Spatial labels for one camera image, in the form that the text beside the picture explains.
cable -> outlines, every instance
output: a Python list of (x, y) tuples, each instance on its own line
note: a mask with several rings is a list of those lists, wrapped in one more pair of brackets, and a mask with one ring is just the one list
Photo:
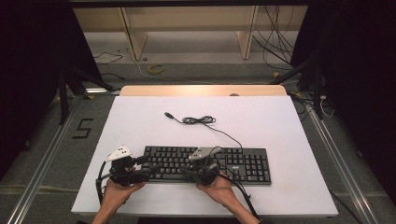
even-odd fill
[(179, 80), (179, 81), (187, 81), (187, 82), (192, 82), (192, 83), (204, 83), (204, 84), (210, 84), (210, 85), (217, 85), (216, 83), (213, 82), (207, 82), (207, 81), (193, 81), (193, 80), (188, 80), (188, 79), (184, 79), (184, 78), (165, 78), (165, 77), (152, 77), (152, 76), (148, 76), (143, 74), (142, 69), (140, 67), (140, 64), (138, 62), (136, 62), (137, 67), (139, 68), (140, 71), (140, 75), (142, 77), (150, 77), (150, 78), (156, 78), (159, 80), (165, 80), (165, 81), (174, 81), (174, 80)]
[[(203, 84), (209, 84), (209, 85), (219, 85), (213, 82), (208, 82), (208, 81), (193, 81), (193, 80), (188, 80), (185, 78), (165, 78), (165, 77), (152, 77), (152, 76), (148, 76), (143, 74), (142, 69), (140, 67), (140, 64), (138, 62), (136, 62), (137, 67), (139, 68), (139, 72), (140, 75), (142, 77), (149, 77), (149, 78), (156, 78), (159, 80), (165, 80), (165, 81), (174, 81), (174, 80), (178, 80), (178, 81), (187, 81), (187, 82), (191, 82), (191, 83), (203, 83)], [(235, 82), (235, 83), (230, 83), (230, 84), (226, 84), (226, 85), (254, 85), (254, 84), (268, 84), (268, 82)]]
[(173, 115), (169, 114), (168, 112), (165, 112), (165, 116), (168, 117), (169, 119), (174, 119), (174, 120), (176, 120), (177, 122), (183, 123), (183, 124), (197, 124), (197, 123), (198, 123), (198, 124), (204, 124), (207, 128), (209, 128), (209, 129), (211, 129), (211, 130), (213, 130), (213, 131), (216, 131), (216, 132), (223, 133), (223, 134), (227, 135), (229, 138), (233, 139), (237, 144), (239, 144), (239, 146), (240, 146), (241, 148), (243, 148), (240, 142), (236, 141), (234, 138), (232, 138), (232, 137), (231, 137), (230, 135), (228, 135), (227, 133), (222, 132), (222, 131), (220, 131), (220, 130), (217, 130), (217, 129), (214, 129), (214, 128), (208, 126), (208, 125), (207, 125), (208, 123), (214, 123), (214, 122), (216, 122), (216, 119), (215, 119), (215, 118), (212, 118), (211, 116), (204, 116), (204, 117), (202, 117), (202, 118), (200, 118), (200, 119), (195, 119), (195, 118), (184, 118), (182, 121), (176, 119), (175, 117), (173, 117)]
[(358, 217), (352, 212), (352, 210), (343, 201), (341, 201), (341, 199), (338, 198), (337, 195), (335, 195), (331, 190), (329, 190), (329, 192), (338, 202), (340, 202), (341, 205), (345, 207), (349, 214), (352, 215), (359, 224), (362, 224)]
[(102, 75), (102, 76), (114, 76), (114, 77), (118, 77), (119, 79), (122, 79), (122, 80), (125, 79), (125, 77), (121, 77), (121, 76), (116, 75), (116, 74), (114, 74), (114, 73), (103, 73), (103, 74), (101, 74), (101, 75)]
[(115, 61), (117, 61), (117, 60), (119, 60), (119, 59), (122, 58), (122, 55), (120, 55), (120, 54), (113, 54), (113, 53), (109, 53), (109, 52), (103, 52), (103, 53), (101, 53), (101, 54), (99, 54), (99, 55), (97, 55), (97, 56), (94, 56), (93, 58), (99, 58), (100, 56), (102, 56), (102, 55), (104, 55), (104, 54), (109, 54), (109, 55), (112, 55), (112, 56), (118, 56), (119, 58), (117, 58), (117, 59), (115, 59), (115, 60), (111, 60), (111, 61), (108, 62), (108, 63), (99, 63), (99, 64), (110, 64), (110, 63), (114, 63)]
[(97, 194), (98, 194), (99, 203), (102, 203), (102, 200), (103, 200), (102, 180), (103, 180), (104, 178), (102, 177), (102, 172), (103, 172), (103, 169), (105, 169), (105, 165), (106, 165), (106, 161), (104, 161), (104, 162), (102, 163), (102, 166), (101, 166), (100, 171), (99, 171), (98, 178), (97, 178), (96, 181), (95, 181), (96, 192), (97, 192)]
[(249, 199), (249, 196), (248, 196), (248, 195), (246, 194), (246, 192), (238, 185), (238, 183), (236, 183), (235, 181), (233, 181), (232, 179), (230, 179), (228, 176), (221, 175), (219, 172), (214, 172), (214, 171), (210, 171), (210, 172), (213, 173), (213, 174), (215, 174), (215, 175), (217, 175), (217, 176), (219, 176), (219, 177), (221, 177), (221, 178), (223, 178), (223, 179), (225, 179), (225, 180), (230, 181), (231, 183), (233, 183), (233, 184), (241, 191), (242, 195), (244, 196), (245, 201), (247, 202), (247, 206), (249, 207), (251, 214), (252, 214), (255, 218), (257, 218), (258, 220), (260, 220), (260, 219), (259, 219), (259, 216), (258, 216), (257, 213), (256, 213), (256, 210), (255, 210), (254, 207), (253, 207), (253, 204), (251, 203), (251, 201), (250, 201), (250, 199)]
[(321, 101), (320, 101), (320, 108), (321, 108), (323, 114), (324, 114), (327, 118), (331, 118), (332, 115), (334, 114), (334, 110), (332, 111), (332, 113), (331, 113), (330, 115), (328, 115), (328, 114), (324, 111), (324, 109), (323, 109), (323, 105), (322, 105), (323, 101), (324, 101), (324, 99), (321, 99)]

floor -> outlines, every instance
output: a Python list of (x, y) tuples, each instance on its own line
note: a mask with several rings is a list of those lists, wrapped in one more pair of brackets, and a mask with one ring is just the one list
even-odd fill
[[(274, 80), (277, 74), (282, 75), (287, 71), (285, 69), (289, 68), (277, 57), (263, 53), (255, 41), (252, 42), (249, 59), (242, 60), (234, 32), (152, 33), (149, 34), (142, 60), (138, 63), (132, 60), (123, 34), (85, 35), (98, 67), (104, 74), (104, 80), (113, 85), (164, 82), (190, 84), (197, 80), (215, 84), (268, 83)], [(262, 35), (268, 36), (269, 33), (263, 32)], [(285, 36), (293, 44), (297, 33), (287, 32)], [(149, 66), (155, 63), (163, 65), (161, 77), (167, 80), (158, 80), (158, 75), (149, 72)], [(275, 64), (280, 69), (266, 63)], [(298, 78), (296, 76), (284, 83), (287, 91), (298, 91), (295, 87)], [(88, 88), (94, 87), (91, 83), (86, 85)], [(21, 153), (0, 183), (0, 223), (6, 223), (14, 214), (13, 209), (21, 203), (21, 196), (34, 182), (32, 176), (37, 176), (37, 167), (42, 166), (42, 158), (48, 156), (51, 146), (56, 144), (59, 149), (51, 157), (37, 189), (33, 190), (35, 195), (26, 205), (26, 213), (22, 215), (23, 223), (53, 223), (55, 220), (74, 223), (77, 220), (92, 220), (91, 217), (72, 214), (70, 209), (115, 95), (92, 93), (90, 96), (70, 99), (71, 107), (75, 106), (76, 110), (59, 143), (52, 141), (60, 130), (60, 104), (54, 99), (49, 112), (30, 140), (30, 149)], [(310, 96), (309, 91), (302, 92), (302, 97)], [(331, 105), (331, 99), (325, 105)], [(331, 117), (332, 108), (324, 107), (326, 115), (330, 118), (324, 116), (323, 120), (317, 120), (309, 105), (295, 101), (295, 107), (326, 184), (336, 198), (340, 199), (338, 201), (334, 197), (340, 214), (332, 218), (270, 217), (274, 223), (358, 223), (341, 202), (345, 203), (362, 223), (396, 223), (394, 204), (376, 181), (364, 158), (357, 155), (357, 149), (347, 128), (336, 116), (336, 112)], [(81, 134), (78, 126), (81, 120), (86, 118), (93, 118), (90, 123), (90, 138), (76, 140), (73, 137)], [(325, 139), (330, 138), (332, 141), (326, 142)], [(346, 167), (343, 167), (340, 160), (345, 161)], [(342, 168), (346, 169), (351, 177), (342, 174)], [(364, 204), (359, 206), (361, 202), (367, 203), (368, 208), (362, 208), (367, 207)], [(136, 221), (137, 217), (112, 219), (112, 223)]]

wire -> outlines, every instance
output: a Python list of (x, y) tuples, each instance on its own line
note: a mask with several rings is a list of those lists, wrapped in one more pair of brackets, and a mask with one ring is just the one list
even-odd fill
[[(139, 72), (140, 75), (142, 77), (149, 77), (149, 78), (156, 78), (159, 80), (165, 80), (165, 81), (174, 81), (174, 80), (178, 80), (178, 81), (187, 81), (187, 82), (191, 82), (191, 83), (203, 83), (203, 84), (209, 84), (209, 85), (219, 85), (216, 84), (214, 82), (208, 82), (208, 81), (193, 81), (193, 80), (188, 80), (185, 78), (165, 78), (165, 77), (152, 77), (152, 76), (148, 76), (143, 74), (142, 69), (140, 67), (140, 64), (138, 62), (136, 62), (137, 67), (139, 68)], [(226, 85), (254, 85), (254, 84), (268, 84), (268, 82), (234, 82), (234, 83), (230, 83), (230, 84), (226, 84)]]
[(111, 61), (108, 62), (108, 63), (99, 63), (99, 64), (110, 64), (110, 63), (114, 63), (115, 61), (118, 61), (119, 59), (122, 58), (122, 55), (120, 55), (120, 54), (113, 54), (113, 53), (109, 53), (109, 52), (103, 52), (103, 53), (101, 53), (101, 54), (99, 54), (99, 55), (97, 55), (97, 56), (94, 56), (93, 58), (99, 58), (100, 56), (102, 56), (102, 55), (104, 55), (104, 54), (109, 54), (109, 55), (111, 55), (111, 56), (117, 56), (117, 57), (119, 57), (119, 58), (114, 59), (114, 60), (111, 60)]
[(225, 132), (222, 132), (220, 130), (214, 129), (210, 126), (208, 126), (207, 124), (209, 123), (214, 123), (216, 122), (215, 118), (212, 118), (211, 116), (203, 116), (200, 119), (195, 119), (195, 118), (184, 118), (182, 121), (176, 119), (175, 117), (173, 117), (171, 114), (169, 114), (168, 112), (165, 112), (165, 116), (168, 117), (169, 119), (175, 119), (177, 122), (179, 123), (183, 123), (183, 124), (204, 124), (207, 128), (219, 132), (219, 133), (223, 133), (225, 135), (227, 135), (229, 138), (233, 139), (237, 144), (239, 144), (239, 146), (242, 148), (242, 144), (240, 142), (238, 142), (236, 139), (232, 138), (230, 135), (228, 135)]
[(338, 198), (337, 195), (335, 195), (331, 190), (329, 190), (329, 192), (341, 205), (345, 207), (349, 214), (352, 215), (358, 223), (362, 224), (358, 217), (352, 212), (352, 210), (343, 201), (341, 201), (341, 199)]
[(232, 179), (230, 179), (228, 176), (221, 175), (219, 172), (214, 172), (214, 171), (210, 171), (210, 172), (213, 173), (213, 174), (215, 174), (215, 175), (217, 175), (217, 176), (219, 176), (219, 177), (221, 177), (221, 178), (223, 178), (223, 179), (225, 179), (225, 180), (230, 181), (231, 183), (233, 183), (233, 184), (241, 191), (242, 195), (244, 196), (245, 201), (247, 202), (247, 206), (249, 207), (251, 214), (252, 214), (255, 218), (259, 219), (259, 216), (257, 215), (256, 210), (254, 209), (253, 204), (251, 203), (251, 201), (250, 201), (250, 199), (249, 199), (249, 196), (248, 196), (248, 195), (246, 194), (246, 192), (239, 186), (238, 183), (236, 183), (235, 181), (233, 181)]
[(184, 79), (184, 78), (165, 78), (165, 77), (152, 77), (152, 76), (148, 76), (148, 75), (143, 74), (142, 69), (141, 69), (141, 67), (140, 67), (140, 64), (139, 64), (138, 62), (136, 62), (136, 64), (137, 64), (137, 67), (139, 68), (139, 72), (140, 72), (140, 75), (141, 75), (142, 77), (156, 78), (156, 79), (165, 80), (165, 81), (179, 80), (179, 81), (187, 81), (187, 82), (191, 82), (191, 83), (204, 83), (204, 84), (216, 85), (216, 83), (207, 82), (207, 81), (193, 81), (193, 80), (188, 80), (188, 79)]
[(321, 110), (322, 110), (324, 116), (326, 116), (327, 118), (331, 118), (332, 115), (334, 115), (334, 111), (335, 111), (335, 110), (332, 110), (332, 113), (331, 113), (330, 115), (328, 115), (328, 114), (324, 111), (324, 109), (323, 109), (323, 105), (322, 105), (323, 101), (324, 101), (324, 99), (321, 99), (321, 101), (320, 101), (320, 108), (321, 108)]
[(300, 119), (300, 121), (303, 121), (305, 118), (306, 118), (306, 116), (309, 114), (309, 113), (311, 113), (311, 111), (314, 109), (314, 107), (312, 107), (308, 112), (306, 112), (306, 114), (303, 116), (303, 118), (302, 119)]
[(116, 75), (116, 74), (114, 74), (114, 73), (103, 73), (103, 74), (101, 74), (101, 75), (102, 75), (102, 76), (114, 76), (114, 77), (118, 77), (119, 79), (122, 79), (122, 80), (125, 79), (125, 77), (121, 77), (121, 76)]

white tabletop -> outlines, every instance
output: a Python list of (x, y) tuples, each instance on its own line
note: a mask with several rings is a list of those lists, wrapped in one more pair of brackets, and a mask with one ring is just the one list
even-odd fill
[[(179, 124), (164, 112), (179, 120), (212, 116), (216, 118), (212, 127), (226, 132), (243, 147), (267, 149), (273, 184), (245, 186), (259, 215), (333, 217), (338, 214), (289, 96), (116, 97), (72, 212), (84, 215), (98, 211), (95, 179), (106, 156), (121, 145), (131, 149), (133, 157), (142, 156), (145, 146), (238, 147), (222, 133), (204, 125)], [(234, 188), (234, 192), (246, 205), (239, 190)], [(232, 215), (195, 184), (149, 182), (118, 213), (141, 217)]]

gray floor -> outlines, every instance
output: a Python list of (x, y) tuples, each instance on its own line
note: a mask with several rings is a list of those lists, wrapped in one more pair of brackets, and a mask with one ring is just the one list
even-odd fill
[[(262, 52), (257, 46), (252, 48), (249, 62), (236, 57), (239, 49), (237, 42), (231, 37), (232, 34), (230, 33), (181, 35), (185, 36), (183, 38), (191, 39), (192, 42), (188, 44), (187, 40), (185, 40), (186, 43), (181, 41), (184, 43), (182, 45), (183, 48), (178, 49), (170, 48), (168, 44), (162, 42), (175, 41), (169, 37), (169, 34), (154, 34), (150, 36), (143, 55), (143, 58), (148, 60), (142, 61), (140, 64), (142, 73), (140, 73), (136, 63), (128, 61), (130, 54), (125, 48), (125, 43), (122, 43), (121, 38), (113, 36), (114, 39), (109, 39), (108, 36), (103, 38), (95, 34), (87, 34), (87, 38), (91, 40), (90, 45), (93, 54), (98, 54), (101, 51), (122, 51), (121, 53), (124, 56), (122, 57), (122, 62), (98, 64), (102, 73), (113, 73), (125, 78), (120, 79), (111, 75), (104, 76), (104, 80), (107, 83), (116, 87), (148, 84), (196, 84), (192, 81), (205, 81), (215, 84), (268, 83), (274, 79), (274, 72), (285, 73), (285, 70), (274, 69), (265, 65), (262, 62)], [(209, 38), (209, 40), (215, 38), (216, 41), (209, 41), (206, 38)], [(218, 45), (219, 43), (223, 44), (223, 49), (213, 47), (213, 45)], [(279, 64), (276, 59), (270, 58), (268, 60), (271, 65), (287, 68), (285, 64)], [(151, 63), (162, 63), (165, 68), (164, 72), (160, 75), (150, 74), (148, 67)], [(298, 77), (285, 83), (284, 86), (287, 91), (297, 91), (295, 87), (296, 80), (298, 80)], [(86, 86), (94, 87), (91, 83), (86, 83)], [(114, 98), (115, 95), (111, 94), (92, 94), (91, 98), (86, 97), (78, 106), (75, 116), (72, 118), (70, 126), (65, 133), (64, 140), (60, 144), (60, 148), (24, 217), (23, 223), (75, 223), (77, 220), (87, 222), (92, 220), (91, 217), (72, 214), (70, 210), (90, 164)], [(76, 99), (70, 100), (70, 103), (73, 104), (75, 101)], [(302, 112), (304, 109), (297, 102), (295, 102), (295, 107), (296, 112)], [(328, 151), (325, 149), (314, 121), (311, 116), (307, 115), (308, 111), (306, 110), (301, 114), (300, 118), (326, 184), (329, 190), (337, 195), (358, 216), (356, 206), (335, 169)], [(73, 136), (85, 134), (85, 132), (78, 131), (78, 125), (82, 119), (92, 119), (84, 123), (84, 125), (87, 125), (84, 127), (92, 128), (92, 130), (87, 138), (73, 138)], [(47, 153), (52, 138), (59, 128), (59, 120), (60, 103), (57, 99), (54, 99), (52, 106), (30, 139), (30, 149), (20, 154), (0, 183), (0, 223), (7, 221), (24, 188), (35, 174), (41, 158)], [(344, 123), (336, 115), (331, 118), (324, 117), (324, 123), (356, 178), (359, 187), (369, 201), (378, 223), (396, 223), (395, 206), (376, 181), (364, 158), (356, 155), (355, 144), (351, 140)], [(340, 202), (334, 199), (334, 203), (339, 208), (340, 214), (337, 217), (268, 218), (271, 218), (274, 223), (357, 223)], [(137, 217), (114, 217), (112, 219), (112, 223), (136, 223), (136, 221)]]

